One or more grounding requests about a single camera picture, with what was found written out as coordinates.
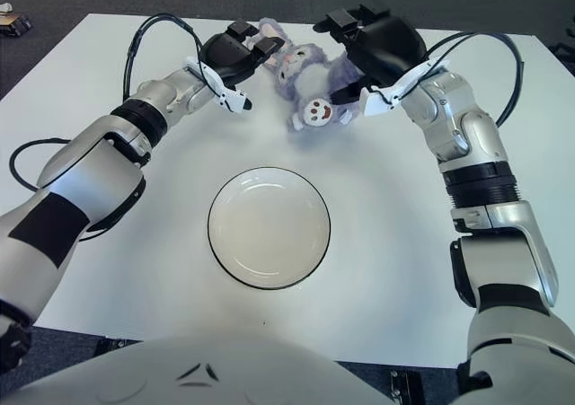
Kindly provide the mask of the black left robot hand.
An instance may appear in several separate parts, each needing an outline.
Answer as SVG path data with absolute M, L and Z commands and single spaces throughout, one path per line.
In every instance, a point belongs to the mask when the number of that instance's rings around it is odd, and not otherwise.
M 241 113 L 250 110 L 252 102 L 237 85 L 252 77 L 284 44 L 280 37 L 266 37 L 248 22 L 235 21 L 199 46 L 185 66 L 207 86 L 220 107 Z

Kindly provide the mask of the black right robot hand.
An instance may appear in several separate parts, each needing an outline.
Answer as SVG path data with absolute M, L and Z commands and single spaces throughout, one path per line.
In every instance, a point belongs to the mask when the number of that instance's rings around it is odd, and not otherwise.
M 345 124 L 399 105 L 426 124 L 436 120 L 437 105 L 417 87 L 435 62 L 411 24 L 388 9 L 362 4 L 327 13 L 314 31 L 330 34 L 345 51 L 331 64 L 327 97 L 305 107 L 312 123 Z

